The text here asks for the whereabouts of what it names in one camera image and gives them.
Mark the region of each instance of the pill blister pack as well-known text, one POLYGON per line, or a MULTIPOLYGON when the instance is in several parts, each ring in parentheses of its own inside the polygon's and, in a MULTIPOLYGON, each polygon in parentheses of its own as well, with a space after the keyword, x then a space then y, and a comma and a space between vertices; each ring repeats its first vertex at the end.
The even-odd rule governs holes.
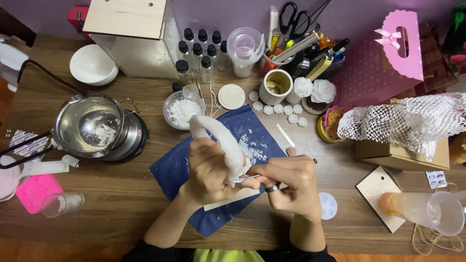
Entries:
POLYGON ((431 189, 436 187, 446 187, 446 179, 443 171, 426 171, 425 174, 431 189))

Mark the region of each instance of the silver ring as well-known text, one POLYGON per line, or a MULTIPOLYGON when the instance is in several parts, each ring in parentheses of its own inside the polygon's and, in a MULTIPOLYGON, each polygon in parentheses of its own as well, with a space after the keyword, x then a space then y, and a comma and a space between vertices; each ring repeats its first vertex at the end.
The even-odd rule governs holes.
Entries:
POLYGON ((267 193, 271 193, 273 191, 277 191, 280 189, 280 185, 277 183, 275 185, 273 185, 272 187, 264 187, 265 188, 265 192, 267 193))

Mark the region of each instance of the white bowl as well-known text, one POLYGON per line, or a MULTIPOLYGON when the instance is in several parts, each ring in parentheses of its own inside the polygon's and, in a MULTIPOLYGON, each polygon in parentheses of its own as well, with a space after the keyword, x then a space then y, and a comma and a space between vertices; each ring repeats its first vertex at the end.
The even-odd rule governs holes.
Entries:
POLYGON ((117 64, 96 44, 76 51, 69 70, 78 81, 95 86, 112 82, 118 74, 117 64))

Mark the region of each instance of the black cord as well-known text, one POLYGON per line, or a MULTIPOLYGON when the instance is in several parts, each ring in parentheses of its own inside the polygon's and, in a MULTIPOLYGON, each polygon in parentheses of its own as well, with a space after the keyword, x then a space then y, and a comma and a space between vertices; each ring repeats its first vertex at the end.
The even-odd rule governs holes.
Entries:
POLYGON ((55 80, 57 80, 58 82, 72 88, 74 91, 78 92, 78 93, 83 93, 84 91, 77 88, 76 86, 68 83, 68 82, 65 82, 63 79, 59 78, 58 76, 52 74, 50 71, 48 71, 47 69, 45 69, 45 67, 41 66, 38 62, 34 61, 34 60, 31 60, 31 59, 27 59, 26 61, 24 61, 24 63, 21 65, 21 69, 20 69, 20 72, 18 74, 18 84, 20 83, 20 80, 21 80, 21 76, 23 75, 23 71, 24 71, 24 68, 26 68, 26 65, 28 63, 31 63, 31 64, 34 64, 36 65, 38 68, 40 68, 42 71, 44 71, 47 75, 51 76, 52 78, 54 78, 55 80))

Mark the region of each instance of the twine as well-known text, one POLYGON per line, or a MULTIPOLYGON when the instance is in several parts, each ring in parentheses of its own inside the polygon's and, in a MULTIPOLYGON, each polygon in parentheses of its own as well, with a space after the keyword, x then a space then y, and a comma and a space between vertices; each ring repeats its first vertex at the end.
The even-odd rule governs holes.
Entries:
MULTIPOLYGON (((393 174, 388 171, 385 167, 382 166, 382 168, 385 170, 385 172, 387 172, 387 174, 391 177, 391 179, 393 179, 393 182, 395 182, 395 185, 398 186, 398 188, 401 190, 401 192, 403 191, 400 187, 400 184, 398 183, 397 179, 395 178, 395 176, 393 176, 393 174)), ((455 184, 455 183, 450 183, 450 182, 447 182, 447 185, 448 186, 455 186, 455 189, 451 190, 450 192, 453 193, 456 191, 456 189, 458 188, 458 186, 455 184)), ((445 246, 442 246, 440 244, 438 244, 438 241, 440 241, 441 237, 443 236, 442 234, 440 234, 437 230, 433 230, 433 229, 430 229, 429 228, 429 231, 427 232, 427 234, 425 235, 422 231, 421 231, 421 227, 425 228, 424 226, 421 226, 419 224, 414 224, 414 229, 413 229, 413 232, 412 232, 412 236, 411 236, 411 243, 412 245, 414 246, 414 249, 421 255, 430 255, 434 249, 434 247, 439 247, 441 249, 445 249, 445 250, 451 250, 451 251, 455 251, 455 252, 462 252, 464 250, 464 245, 463 245, 463 241, 461 240, 461 238, 459 238, 459 236, 456 236, 456 238, 459 240, 459 243, 461 245, 460 248, 457 248, 453 242, 453 238, 454 237, 450 237, 450 243, 452 244, 452 248, 450 247, 445 247, 445 246), (416 242, 415 242, 415 237, 416 235, 419 236, 419 240, 421 241, 421 243, 425 244, 425 245, 429 245, 430 246, 430 250, 429 252, 427 253, 422 253, 417 247, 416 247, 416 242)))

